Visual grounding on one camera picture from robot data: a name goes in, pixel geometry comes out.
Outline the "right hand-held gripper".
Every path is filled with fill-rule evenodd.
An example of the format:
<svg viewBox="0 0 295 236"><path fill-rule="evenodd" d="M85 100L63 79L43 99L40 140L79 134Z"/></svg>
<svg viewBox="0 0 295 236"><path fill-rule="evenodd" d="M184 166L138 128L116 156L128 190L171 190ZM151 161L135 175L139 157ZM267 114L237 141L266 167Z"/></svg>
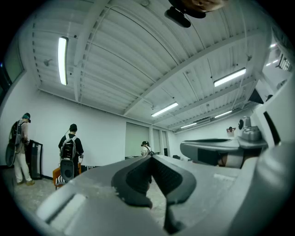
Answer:
<svg viewBox="0 0 295 236"><path fill-rule="evenodd" d="M218 165L218 161L226 154L241 155L243 149L265 149L267 142L263 139L258 126L251 125L250 117L239 120L240 134L235 139L200 139L183 141L180 144L181 153L198 164Z"/></svg>

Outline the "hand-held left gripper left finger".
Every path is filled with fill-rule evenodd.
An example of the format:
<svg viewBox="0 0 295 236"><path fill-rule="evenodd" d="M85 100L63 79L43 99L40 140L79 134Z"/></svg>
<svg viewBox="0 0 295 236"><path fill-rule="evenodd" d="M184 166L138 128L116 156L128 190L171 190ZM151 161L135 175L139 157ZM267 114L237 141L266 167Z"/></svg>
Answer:
<svg viewBox="0 0 295 236"><path fill-rule="evenodd" d="M55 193L55 203L81 200L86 209L152 208L146 194L150 157L134 158L83 172Z"/></svg>

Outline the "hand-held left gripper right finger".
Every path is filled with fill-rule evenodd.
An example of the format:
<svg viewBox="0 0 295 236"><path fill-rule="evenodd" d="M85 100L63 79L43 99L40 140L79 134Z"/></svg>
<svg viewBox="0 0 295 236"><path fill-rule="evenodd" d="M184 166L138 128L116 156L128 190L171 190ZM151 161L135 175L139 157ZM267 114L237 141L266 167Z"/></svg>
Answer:
<svg viewBox="0 0 295 236"><path fill-rule="evenodd" d="M241 169L154 156L151 172L166 197L169 234L227 234L251 184L258 159Z"/></svg>

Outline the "white roller blind window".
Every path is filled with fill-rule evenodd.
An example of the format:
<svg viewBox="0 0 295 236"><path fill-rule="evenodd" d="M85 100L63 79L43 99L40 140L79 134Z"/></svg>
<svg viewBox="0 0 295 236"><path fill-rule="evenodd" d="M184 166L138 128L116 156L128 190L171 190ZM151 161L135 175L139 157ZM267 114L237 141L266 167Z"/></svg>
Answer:
<svg viewBox="0 0 295 236"><path fill-rule="evenodd" d="M149 128L127 123L125 134L125 157L141 156L141 145L143 141L149 141Z"/></svg>
<svg viewBox="0 0 295 236"><path fill-rule="evenodd" d="M160 135L159 130L153 129L153 150L155 153L160 153Z"/></svg>

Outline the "grey backpack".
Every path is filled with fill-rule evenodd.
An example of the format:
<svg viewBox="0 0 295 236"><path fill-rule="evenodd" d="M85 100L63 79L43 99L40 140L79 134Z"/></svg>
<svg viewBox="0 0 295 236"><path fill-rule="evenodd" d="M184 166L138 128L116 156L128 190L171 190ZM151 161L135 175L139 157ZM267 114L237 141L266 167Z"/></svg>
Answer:
<svg viewBox="0 0 295 236"><path fill-rule="evenodd" d="M74 178L74 158L76 156L76 136L70 138L66 135L66 140L60 149L60 171L65 182L69 182Z"/></svg>

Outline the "orange chair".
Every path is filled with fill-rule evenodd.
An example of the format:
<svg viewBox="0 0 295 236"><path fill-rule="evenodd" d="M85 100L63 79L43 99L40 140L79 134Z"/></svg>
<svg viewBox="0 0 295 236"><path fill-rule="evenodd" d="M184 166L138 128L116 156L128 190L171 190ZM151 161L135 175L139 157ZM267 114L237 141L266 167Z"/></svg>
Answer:
<svg viewBox="0 0 295 236"><path fill-rule="evenodd" d="M62 187L66 182L62 180L60 167L53 171L53 183L55 185L55 189Z"/></svg>

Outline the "black cabinet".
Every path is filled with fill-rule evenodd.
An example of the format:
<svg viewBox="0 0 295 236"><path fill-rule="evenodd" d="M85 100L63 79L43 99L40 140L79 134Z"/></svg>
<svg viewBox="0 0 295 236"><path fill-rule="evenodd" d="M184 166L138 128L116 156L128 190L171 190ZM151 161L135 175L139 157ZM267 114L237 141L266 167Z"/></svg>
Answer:
<svg viewBox="0 0 295 236"><path fill-rule="evenodd" d="M43 145L34 140L30 140L25 149L29 174L33 180L42 179L42 151Z"/></svg>

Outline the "black backpack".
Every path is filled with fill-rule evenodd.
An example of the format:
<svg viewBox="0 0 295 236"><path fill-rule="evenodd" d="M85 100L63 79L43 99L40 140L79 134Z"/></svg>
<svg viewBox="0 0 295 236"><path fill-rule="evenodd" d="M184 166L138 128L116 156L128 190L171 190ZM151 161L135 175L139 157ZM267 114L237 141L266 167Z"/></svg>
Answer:
<svg viewBox="0 0 295 236"><path fill-rule="evenodd" d="M11 128L9 142L6 147L6 165L13 166L15 161L16 149L22 140L22 125L21 121L17 121Z"/></svg>

